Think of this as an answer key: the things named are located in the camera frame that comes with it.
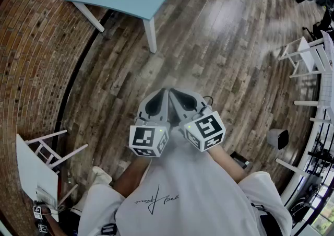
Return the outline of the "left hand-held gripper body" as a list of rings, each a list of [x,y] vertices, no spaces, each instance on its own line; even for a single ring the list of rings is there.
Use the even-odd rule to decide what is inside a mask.
[[[160,157],[168,143],[170,127],[167,117],[136,117],[135,125],[130,127],[130,149],[137,156]]]

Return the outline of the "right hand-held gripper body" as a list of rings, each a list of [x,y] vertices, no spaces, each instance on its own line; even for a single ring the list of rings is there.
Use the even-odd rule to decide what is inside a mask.
[[[226,133],[220,114],[211,106],[204,107],[189,121],[183,122],[182,129],[185,138],[201,152],[222,143]]]

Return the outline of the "person's left forearm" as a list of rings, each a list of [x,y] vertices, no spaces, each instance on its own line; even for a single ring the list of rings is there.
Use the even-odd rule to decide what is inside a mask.
[[[136,157],[121,176],[110,183],[112,189],[126,199],[140,185],[151,160],[150,157]]]

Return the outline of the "person's right forearm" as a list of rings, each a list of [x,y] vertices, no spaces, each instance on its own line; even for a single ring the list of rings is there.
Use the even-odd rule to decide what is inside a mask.
[[[219,145],[208,149],[212,159],[236,182],[247,177],[245,170]]]

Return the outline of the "small black box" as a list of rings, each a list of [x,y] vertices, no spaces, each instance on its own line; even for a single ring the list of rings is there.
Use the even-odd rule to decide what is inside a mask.
[[[230,154],[231,158],[236,161],[243,169],[246,169],[250,162],[240,155],[238,152],[234,151]]]

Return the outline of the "person's white shoe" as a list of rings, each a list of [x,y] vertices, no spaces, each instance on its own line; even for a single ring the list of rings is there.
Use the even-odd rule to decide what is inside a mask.
[[[108,175],[103,169],[98,166],[94,166],[92,168],[92,171],[95,176],[93,185],[103,184],[108,186],[113,180],[110,175]]]

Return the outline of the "person's white T-shirt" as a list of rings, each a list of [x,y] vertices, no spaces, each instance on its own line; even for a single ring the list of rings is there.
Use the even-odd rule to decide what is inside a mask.
[[[208,153],[174,129],[161,157],[126,199],[110,185],[91,185],[80,201],[78,236],[290,236],[292,218],[270,174],[236,183]]]

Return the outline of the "grey waste bin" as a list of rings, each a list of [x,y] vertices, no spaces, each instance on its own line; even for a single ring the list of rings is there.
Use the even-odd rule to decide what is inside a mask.
[[[287,129],[273,128],[267,132],[267,143],[277,148],[283,149],[289,143],[289,132]]]

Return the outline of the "white table leg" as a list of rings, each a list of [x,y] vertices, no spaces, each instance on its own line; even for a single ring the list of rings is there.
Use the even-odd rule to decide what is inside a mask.
[[[83,3],[73,2],[78,10],[95,26],[99,32],[104,32],[105,28],[100,24],[92,12]]]
[[[150,20],[143,19],[143,24],[150,52],[156,53],[157,43],[156,43],[156,32],[154,27],[154,18],[152,17]]]

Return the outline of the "long white desk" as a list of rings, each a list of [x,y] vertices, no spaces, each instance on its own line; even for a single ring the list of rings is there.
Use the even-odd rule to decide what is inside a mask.
[[[305,167],[309,158],[308,152],[313,149],[317,135],[321,135],[321,126],[329,125],[329,127],[332,126],[334,128],[334,102],[332,102],[329,107],[320,106],[316,111],[315,117],[310,117],[309,120],[312,122],[312,129],[298,165],[293,166],[279,158],[276,159],[278,164],[294,172],[290,182],[281,194],[281,200],[286,208],[292,205],[298,193],[301,191],[302,182],[306,181],[310,176]]]

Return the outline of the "white wooden chair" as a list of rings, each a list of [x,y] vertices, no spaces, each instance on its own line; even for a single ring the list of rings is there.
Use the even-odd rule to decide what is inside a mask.
[[[290,78],[332,73],[332,66],[324,47],[324,39],[307,42],[301,37],[288,43],[278,60],[290,61],[294,68]]]
[[[59,199],[59,171],[56,167],[88,147],[84,144],[62,157],[45,142],[66,132],[67,130],[62,130],[31,140],[24,140],[19,134],[16,135],[16,157],[21,188],[32,201],[46,203],[50,207],[51,216],[57,222],[62,203],[78,185],[72,185],[69,192]]]

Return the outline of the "small tagged device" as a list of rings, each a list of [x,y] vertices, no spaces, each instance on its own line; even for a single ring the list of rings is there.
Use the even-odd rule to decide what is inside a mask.
[[[37,227],[39,232],[41,233],[48,233],[47,224],[43,220],[42,211],[40,206],[33,207],[33,214],[35,219],[37,220]]]

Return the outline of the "white gridded board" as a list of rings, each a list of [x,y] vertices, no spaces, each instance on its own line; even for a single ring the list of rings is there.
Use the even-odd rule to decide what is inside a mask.
[[[321,75],[320,102],[334,109],[334,43],[329,33],[321,30],[326,58],[322,58],[325,73]]]

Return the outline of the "black tripod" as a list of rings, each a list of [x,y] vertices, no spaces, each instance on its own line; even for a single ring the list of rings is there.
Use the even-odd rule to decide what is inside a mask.
[[[323,38],[321,31],[324,31],[328,33],[330,38],[334,41],[334,24],[332,24],[332,22],[334,22],[334,12],[327,8],[322,20],[313,24],[312,32],[307,27],[302,27],[302,29],[306,30],[314,40]]]

